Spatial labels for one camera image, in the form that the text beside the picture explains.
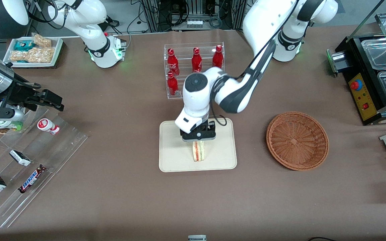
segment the brown woven basket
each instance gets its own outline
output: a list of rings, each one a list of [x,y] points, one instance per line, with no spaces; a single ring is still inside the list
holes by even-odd
[[[328,155],[328,136],[315,119],[301,112],[286,112],[270,122],[266,143],[275,159],[287,168],[308,171]]]

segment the red bottle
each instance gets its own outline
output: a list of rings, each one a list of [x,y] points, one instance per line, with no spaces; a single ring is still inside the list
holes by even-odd
[[[168,73],[168,88],[169,88],[170,95],[177,96],[180,94],[180,91],[178,90],[178,81],[174,77],[173,72]]]
[[[224,56],[222,55],[222,46],[217,45],[215,48],[214,56],[212,57],[212,66],[213,67],[219,67],[221,69],[222,61],[224,59]]]
[[[193,49],[192,72],[202,72],[202,57],[199,54],[198,47]]]
[[[180,75],[180,67],[178,66],[178,59],[174,54],[173,49],[168,49],[168,67],[176,76]]]

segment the brown tablecloth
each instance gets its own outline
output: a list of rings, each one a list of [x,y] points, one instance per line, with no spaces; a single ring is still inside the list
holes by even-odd
[[[133,36],[126,60],[98,68],[79,38],[56,70],[16,70],[63,97],[60,113],[90,136],[8,229],[3,240],[339,241],[386,240],[386,125],[363,127],[342,76],[329,70],[351,26],[314,27],[291,62],[272,61],[234,123],[238,166],[228,171],[163,173],[159,125],[175,119],[181,100],[167,100],[163,47],[224,41],[226,70],[241,73],[252,59],[235,31]],[[301,111],[328,133],[327,160],[313,171],[290,171],[270,155],[271,119]]]

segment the red emergency stop button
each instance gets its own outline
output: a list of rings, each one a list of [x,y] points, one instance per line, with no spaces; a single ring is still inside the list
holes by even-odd
[[[363,87],[363,83],[361,80],[357,79],[356,81],[353,81],[350,85],[351,89],[355,91],[359,91]]]

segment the beige tray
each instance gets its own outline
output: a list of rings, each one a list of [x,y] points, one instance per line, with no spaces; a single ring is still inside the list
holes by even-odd
[[[175,122],[160,124],[159,168],[163,172],[208,171],[233,169],[237,165],[233,122],[227,118],[227,125],[216,123],[216,138],[205,141],[205,160],[194,162],[192,144],[184,142]]]

